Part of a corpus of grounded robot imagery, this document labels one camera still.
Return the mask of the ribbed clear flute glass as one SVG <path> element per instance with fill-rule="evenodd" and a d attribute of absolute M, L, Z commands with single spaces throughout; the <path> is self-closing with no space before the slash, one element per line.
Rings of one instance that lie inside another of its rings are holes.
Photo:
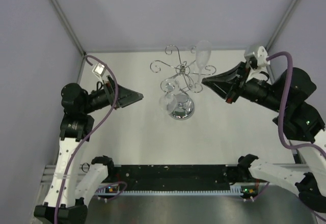
<path fill-rule="evenodd" d="M 211 43 L 206 40 L 199 41 L 196 45 L 196 65 L 199 70 L 197 83 L 200 83 L 201 81 L 202 70 L 210 59 L 211 49 Z"/>

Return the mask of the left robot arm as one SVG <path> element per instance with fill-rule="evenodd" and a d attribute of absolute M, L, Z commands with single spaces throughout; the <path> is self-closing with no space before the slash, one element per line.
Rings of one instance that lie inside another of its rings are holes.
<path fill-rule="evenodd" d="M 42 223 L 85 223 L 88 205 L 103 181 L 114 179 L 113 160 L 97 156 L 91 161 L 86 175 L 77 180 L 80 161 L 89 133 L 93 130 L 92 112 L 110 106 L 124 108 L 143 99 L 143 94 L 127 89 L 108 77 L 98 82 L 88 93 L 77 83 L 69 83 L 61 90 L 64 116 L 60 125 L 58 160 L 47 196 L 37 205 L 34 217 Z"/>

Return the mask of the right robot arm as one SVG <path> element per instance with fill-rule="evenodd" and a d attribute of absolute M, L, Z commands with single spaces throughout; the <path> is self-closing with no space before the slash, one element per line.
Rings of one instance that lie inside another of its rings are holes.
<path fill-rule="evenodd" d="M 316 85 L 292 64 L 273 84 L 250 78 L 251 71 L 249 64 L 241 62 L 227 72 L 204 78 L 202 84 L 229 104 L 241 97 L 277 112 L 273 122 L 282 146 L 298 150 L 309 170 L 295 172 L 247 154 L 238 160 L 238 176 L 244 181 L 254 178 L 275 184 L 296 195 L 312 211 L 325 213 L 325 122 L 306 102 Z"/>

